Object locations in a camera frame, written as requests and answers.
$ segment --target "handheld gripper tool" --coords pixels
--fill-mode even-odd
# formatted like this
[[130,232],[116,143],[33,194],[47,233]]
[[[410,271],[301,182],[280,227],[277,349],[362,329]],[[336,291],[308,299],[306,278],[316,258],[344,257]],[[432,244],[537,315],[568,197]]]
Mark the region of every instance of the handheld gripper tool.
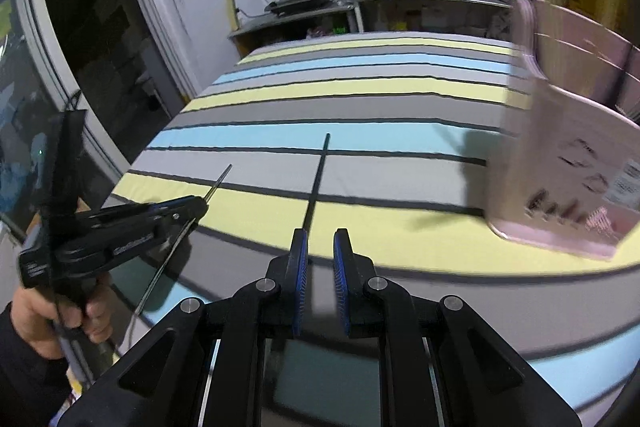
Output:
[[581,425],[465,301],[422,299],[379,277],[346,229],[334,235],[334,278],[345,333],[378,338],[383,427]]
[[265,341],[300,333],[307,257],[306,231],[296,229],[265,277],[227,299],[181,301],[58,425],[259,427]]

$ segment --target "metal rod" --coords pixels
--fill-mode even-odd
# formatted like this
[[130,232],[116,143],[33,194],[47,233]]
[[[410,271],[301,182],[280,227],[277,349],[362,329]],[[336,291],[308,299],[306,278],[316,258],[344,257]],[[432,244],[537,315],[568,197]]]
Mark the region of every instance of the metal rod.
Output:
[[[222,172],[222,174],[220,174],[220,177],[216,180],[216,182],[213,184],[213,186],[209,189],[207,194],[204,196],[204,200],[207,203],[209,203],[209,200],[211,199],[211,197],[213,196],[215,191],[218,190],[218,187],[220,187],[220,184],[226,178],[226,175],[229,174],[229,171],[231,170],[231,167],[233,167],[233,165],[231,163],[229,163],[229,165],[227,166],[225,171]],[[145,307],[145,304],[146,304],[147,299],[149,298],[149,295],[151,295],[151,292],[155,288],[156,283],[158,283],[158,281],[160,280],[160,276],[162,275],[162,272],[164,272],[164,268],[166,268],[166,266],[169,264],[169,261],[171,261],[171,258],[174,255],[174,252],[178,248],[178,245],[180,245],[180,242],[184,239],[184,236],[189,233],[191,225],[193,225],[193,223],[195,223],[195,221],[196,221],[195,218],[190,219],[182,227],[182,229],[180,230],[180,233],[178,234],[178,237],[175,238],[175,241],[174,241],[173,246],[171,247],[171,250],[169,251],[169,253],[164,258],[164,261],[162,262],[162,264],[158,267],[158,270],[156,270],[156,274],[154,275],[154,278],[151,279],[151,282],[147,285],[146,290],[145,290],[144,294],[142,295],[142,299],[140,299],[140,302],[136,306],[136,310],[133,312],[133,320],[134,321],[136,320],[136,318],[140,317],[140,314],[142,313],[142,310]]]

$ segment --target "yellow stripe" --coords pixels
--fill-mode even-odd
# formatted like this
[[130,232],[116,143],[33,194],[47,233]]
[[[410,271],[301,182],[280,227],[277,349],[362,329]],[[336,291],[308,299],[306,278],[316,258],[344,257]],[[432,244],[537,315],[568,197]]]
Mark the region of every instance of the yellow stripe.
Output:
[[497,53],[511,55],[511,48],[495,46],[493,44],[480,44],[479,42],[449,41],[445,39],[433,39],[430,37],[405,37],[391,39],[359,39],[354,41],[320,42],[306,46],[292,46],[272,52],[262,52],[249,55],[240,60],[240,64],[246,64],[265,58],[286,57],[305,52],[319,52],[325,50],[337,50],[348,48],[372,48],[376,46],[438,46],[441,48],[455,48],[459,50],[473,50],[478,52]]
[[316,206],[309,253],[331,257],[332,238],[338,228],[348,229],[353,251],[372,258],[376,265],[427,272],[570,275],[640,263],[638,229],[607,262],[505,241],[478,217],[340,203]]
[[265,86],[222,92],[196,98],[183,112],[237,103],[263,102],[283,98],[311,98],[328,95],[349,94],[397,94],[436,93],[473,100],[502,103],[506,89],[502,86],[487,86],[471,82],[453,82],[440,78],[356,78],[353,80],[326,80],[324,82],[300,82],[287,86]]
[[[113,189],[139,203],[165,201],[193,194],[204,196],[209,187],[139,174],[125,174]],[[302,226],[306,201],[250,194],[219,188],[200,224],[256,243],[289,250],[293,230]]]
[[[209,187],[139,174],[125,174],[114,194],[132,201],[163,201]],[[287,250],[302,223],[306,201],[219,188],[207,228]],[[612,261],[518,245],[500,239],[482,219],[432,210],[405,210],[341,203],[318,203],[309,252],[332,257],[338,228],[349,230],[353,250],[380,266],[457,275],[538,276],[606,272],[640,263],[640,230],[620,246]]]

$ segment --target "black sleeve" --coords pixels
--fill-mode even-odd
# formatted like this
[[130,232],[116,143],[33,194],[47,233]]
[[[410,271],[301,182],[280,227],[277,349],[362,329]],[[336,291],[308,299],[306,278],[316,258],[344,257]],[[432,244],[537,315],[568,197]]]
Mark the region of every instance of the black sleeve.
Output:
[[0,314],[0,427],[44,427],[71,393],[65,359],[47,360],[15,332],[11,303]]

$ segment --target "gray stripe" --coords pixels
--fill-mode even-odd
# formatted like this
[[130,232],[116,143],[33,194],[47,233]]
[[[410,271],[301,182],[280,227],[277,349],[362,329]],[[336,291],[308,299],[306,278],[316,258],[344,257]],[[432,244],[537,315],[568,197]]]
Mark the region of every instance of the gray stripe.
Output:
[[615,402],[616,398],[622,391],[623,386],[621,385],[617,388],[613,393],[608,394],[599,402],[587,407],[578,413],[580,417],[580,421],[582,422],[582,427],[594,427],[600,419],[604,416],[610,407]]
[[308,154],[146,150],[132,169],[215,180],[231,163],[233,168],[225,178],[227,184],[309,193],[318,161],[318,156]]
[[[191,233],[189,243],[191,248],[178,249],[168,267],[169,273],[180,273],[183,284],[189,286],[193,282],[222,298],[263,277],[273,257],[198,231]],[[337,319],[333,270],[318,264],[311,266],[310,305],[317,320],[310,324],[317,322],[324,328],[329,317]],[[390,279],[412,295],[435,301],[445,295],[459,295],[514,349],[530,358],[602,341],[605,336],[626,329],[630,321],[640,321],[640,309],[627,291],[640,286],[640,272],[571,284],[519,286]],[[338,331],[318,333],[343,342],[345,339]]]
[[320,37],[313,41],[293,41],[278,42],[269,44],[263,48],[259,48],[253,53],[261,54],[276,50],[298,48],[301,46],[309,46],[310,44],[322,44],[324,42],[344,42],[344,41],[369,41],[375,39],[405,39],[405,38],[422,38],[422,39],[441,39],[443,41],[454,42],[476,42],[478,44],[487,44],[489,46],[501,46],[503,48],[513,48],[513,44],[507,41],[499,41],[496,39],[488,39],[485,37],[472,37],[467,35],[454,35],[450,33],[432,33],[432,32],[367,32],[367,33],[347,33],[345,35],[332,35],[329,37]]
[[199,96],[208,96],[219,92],[237,91],[251,87],[280,86],[298,82],[317,82],[322,80],[347,78],[397,78],[400,76],[434,76],[461,82],[476,82],[479,84],[493,84],[507,86],[509,75],[493,73],[491,71],[464,70],[447,66],[432,66],[430,64],[382,64],[379,66],[345,66],[342,68],[327,68],[318,70],[291,71],[290,73],[274,73],[256,76],[237,82],[212,84]]
[[187,281],[225,299],[242,286],[264,277],[273,256],[226,243],[198,230],[189,235],[191,249],[175,251],[168,273],[181,273]]
[[438,118],[459,123],[500,127],[502,106],[459,100],[436,94],[336,96],[270,100],[183,112],[167,125],[175,127],[226,122],[282,120],[363,120]]
[[331,155],[320,194],[482,208],[485,178],[482,166],[448,160]]
[[[313,277],[314,313],[334,316],[332,268],[314,266]],[[628,328],[630,321],[640,321],[638,303],[629,298],[627,290],[640,285],[638,272],[571,284],[519,286],[389,279],[404,286],[411,295],[434,301],[446,295],[460,296],[514,349],[533,358],[540,358],[541,352],[573,350],[572,346],[604,340]],[[317,333],[328,337],[327,331]],[[344,341],[344,337],[337,334],[332,340]]]
[[511,55],[504,55],[491,52],[480,52],[476,50],[464,50],[460,48],[445,48],[442,46],[372,46],[370,48],[339,48],[331,50],[317,50],[302,52],[292,55],[282,55],[280,57],[268,57],[250,62],[242,62],[235,66],[231,72],[250,70],[251,68],[261,68],[263,66],[271,66],[273,64],[281,64],[283,62],[301,62],[302,60],[315,60],[316,58],[332,58],[332,57],[360,57],[362,55],[389,55],[389,54],[407,54],[422,53],[430,55],[448,55],[449,57],[473,58],[475,60],[488,60],[491,62],[511,61]]

